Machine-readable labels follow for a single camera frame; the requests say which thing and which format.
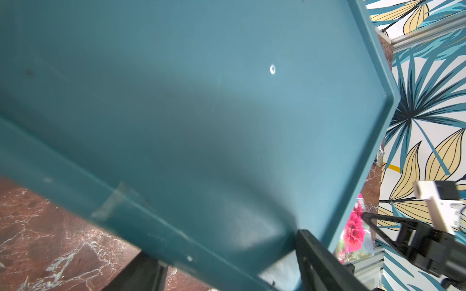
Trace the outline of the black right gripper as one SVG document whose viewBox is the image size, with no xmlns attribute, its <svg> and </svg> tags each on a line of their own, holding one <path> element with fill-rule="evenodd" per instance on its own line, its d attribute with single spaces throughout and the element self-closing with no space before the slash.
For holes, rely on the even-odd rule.
<svg viewBox="0 0 466 291">
<path fill-rule="evenodd" d="M 466 245 L 448 232 L 405 217 L 365 212 L 362 219 L 393 250 L 412 265 L 437 277 L 444 276 L 442 287 L 466 286 Z M 392 239 L 385 229 L 397 230 Z"/>
</svg>

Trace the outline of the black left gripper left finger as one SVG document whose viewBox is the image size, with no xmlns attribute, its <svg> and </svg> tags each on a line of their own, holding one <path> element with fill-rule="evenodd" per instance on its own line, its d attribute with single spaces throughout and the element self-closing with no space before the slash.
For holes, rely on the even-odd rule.
<svg viewBox="0 0 466 291">
<path fill-rule="evenodd" d="M 140 252 L 102 291 L 163 291 L 169 266 Z"/>
</svg>

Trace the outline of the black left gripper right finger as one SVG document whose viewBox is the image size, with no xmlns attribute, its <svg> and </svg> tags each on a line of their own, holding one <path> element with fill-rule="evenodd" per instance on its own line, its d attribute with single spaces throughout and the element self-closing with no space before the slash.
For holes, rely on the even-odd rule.
<svg viewBox="0 0 466 291">
<path fill-rule="evenodd" d="M 308 230 L 297 231 L 295 250 L 303 290 L 367 290 L 367 288 Z"/>
</svg>

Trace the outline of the white pink seed bag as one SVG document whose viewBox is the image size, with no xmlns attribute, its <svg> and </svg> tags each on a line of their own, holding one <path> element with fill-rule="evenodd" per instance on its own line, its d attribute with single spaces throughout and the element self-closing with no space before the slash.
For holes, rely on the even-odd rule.
<svg viewBox="0 0 466 291">
<path fill-rule="evenodd" d="M 364 199 L 360 194 L 334 251 L 334 256 L 341 264 L 349 264 L 374 255 L 371 229 L 362 219 L 365 212 Z"/>
</svg>

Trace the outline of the teal drawer cabinet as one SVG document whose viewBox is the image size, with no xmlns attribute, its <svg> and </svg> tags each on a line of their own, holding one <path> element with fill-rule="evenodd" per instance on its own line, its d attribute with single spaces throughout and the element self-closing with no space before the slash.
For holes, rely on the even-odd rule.
<svg viewBox="0 0 466 291">
<path fill-rule="evenodd" d="M 222 291 L 299 291 L 399 102 L 363 1 L 2 1 L 1 174 Z"/>
</svg>

